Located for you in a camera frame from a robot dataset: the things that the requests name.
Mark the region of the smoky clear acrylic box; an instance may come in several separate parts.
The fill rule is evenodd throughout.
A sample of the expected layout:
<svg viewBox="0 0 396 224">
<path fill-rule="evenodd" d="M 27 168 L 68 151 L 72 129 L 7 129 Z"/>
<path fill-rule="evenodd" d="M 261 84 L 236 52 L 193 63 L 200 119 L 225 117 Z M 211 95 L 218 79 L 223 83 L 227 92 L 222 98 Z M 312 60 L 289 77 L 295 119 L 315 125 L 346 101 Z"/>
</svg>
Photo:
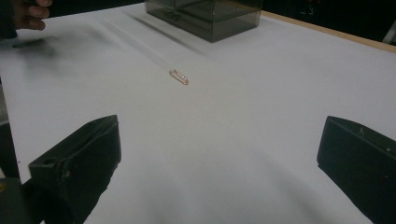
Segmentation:
<svg viewBox="0 0 396 224">
<path fill-rule="evenodd" d="M 214 43 L 259 25 L 263 0 L 145 0 L 148 14 Z"/>
</svg>

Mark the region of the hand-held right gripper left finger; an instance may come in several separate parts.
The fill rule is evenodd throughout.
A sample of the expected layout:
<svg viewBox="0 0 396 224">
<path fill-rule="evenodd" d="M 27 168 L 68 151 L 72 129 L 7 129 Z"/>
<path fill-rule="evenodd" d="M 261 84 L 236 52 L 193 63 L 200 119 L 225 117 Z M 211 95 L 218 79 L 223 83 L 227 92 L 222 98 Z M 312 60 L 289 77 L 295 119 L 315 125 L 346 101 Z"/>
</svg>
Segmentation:
<svg viewBox="0 0 396 224">
<path fill-rule="evenodd" d="M 121 161 L 115 115 L 84 124 L 29 164 L 45 224 L 83 224 Z"/>
</svg>

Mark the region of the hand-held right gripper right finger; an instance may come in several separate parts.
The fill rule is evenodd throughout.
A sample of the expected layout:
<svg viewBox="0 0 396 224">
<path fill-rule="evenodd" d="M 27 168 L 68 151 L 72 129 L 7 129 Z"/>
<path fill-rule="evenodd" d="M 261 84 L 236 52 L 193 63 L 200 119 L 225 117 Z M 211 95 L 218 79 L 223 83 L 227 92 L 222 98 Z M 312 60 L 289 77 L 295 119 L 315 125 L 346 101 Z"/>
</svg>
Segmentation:
<svg viewBox="0 0 396 224">
<path fill-rule="evenodd" d="M 327 117 L 317 162 L 374 224 L 396 224 L 396 141 L 357 122 Z"/>
</svg>

